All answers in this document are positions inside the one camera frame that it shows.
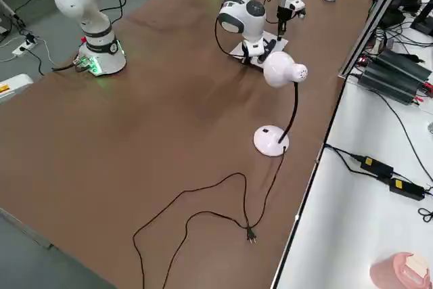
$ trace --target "green led light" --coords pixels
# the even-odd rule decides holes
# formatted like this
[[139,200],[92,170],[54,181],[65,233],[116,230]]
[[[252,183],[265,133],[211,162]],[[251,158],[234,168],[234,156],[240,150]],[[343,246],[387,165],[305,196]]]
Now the green led light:
[[94,74],[95,76],[99,76],[100,74],[102,74],[102,69],[101,66],[99,65],[99,62],[96,60],[95,57],[90,57],[90,71],[92,72],[92,74]]

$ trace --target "white table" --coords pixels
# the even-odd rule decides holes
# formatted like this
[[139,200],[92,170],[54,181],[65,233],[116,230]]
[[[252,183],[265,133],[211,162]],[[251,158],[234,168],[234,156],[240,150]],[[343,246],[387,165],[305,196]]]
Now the white table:
[[[387,100],[433,175],[433,136],[427,130],[433,115]],[[352,83],[345,86],[327,143],[373,156],[424,187],[430,184],[394,114],[377,95]],[[351,167],[359,165],[345,158]],[[433,221],[423,222],[420,207],[433,211],[433,198],[416,202],[393,194],[375,179],[352,174],[324,149],[272,288],[375,288],[371,264],[401,251],[419,253],[433,268]]]

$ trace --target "lamp shade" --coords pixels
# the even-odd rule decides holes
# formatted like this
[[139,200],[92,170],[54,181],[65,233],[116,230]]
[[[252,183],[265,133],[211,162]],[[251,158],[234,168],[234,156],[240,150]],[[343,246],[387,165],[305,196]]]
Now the lamp shade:
[[271,53],[263,64],[266,82],[272,87],[282,87],[288,83],[300,83],[308,75],[303,64],[297,64],[286,52]]

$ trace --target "lamp base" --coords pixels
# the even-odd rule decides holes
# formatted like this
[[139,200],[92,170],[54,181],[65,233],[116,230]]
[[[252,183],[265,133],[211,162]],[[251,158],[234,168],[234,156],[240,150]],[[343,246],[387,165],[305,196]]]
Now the lamp base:
[[289,137],[285,136],[281,143],[278,143],[279,138],[283,135],[284,130],[273,125],[265,125],[257,129],[254,134],[254,145],[256,149],[269,157],[278,157],[289,148]]

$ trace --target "brown table surface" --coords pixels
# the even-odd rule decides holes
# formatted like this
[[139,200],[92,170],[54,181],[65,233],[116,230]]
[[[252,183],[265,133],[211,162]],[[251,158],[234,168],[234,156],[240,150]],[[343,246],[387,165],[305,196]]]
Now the brown table surface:
[[[199,216],[167,288],[271,284],[340,92],[337,71],[370,4],[303,1],[306,19],[288,24],[286,51],[310,74],[257,244],[233,223]],[[276,3],[267,4],[270,20]],[[259,154],[252,136],[288,123],[293,87],[273,89],[221,53],[213,35],[220,4],[149,0],[116,26],[128,60],[121,73],[51,73],[0,106],[0,206],[118,288],[141,287],[131,236],[181,190],[243,172],[255,222],[279,163]],[[219,38],[226,50],[241,39],[220,28]],[[237,177],[188,194],[138,236],[147,288],[161,288],[188,216],[214,210],[244,223],[242,191]]]

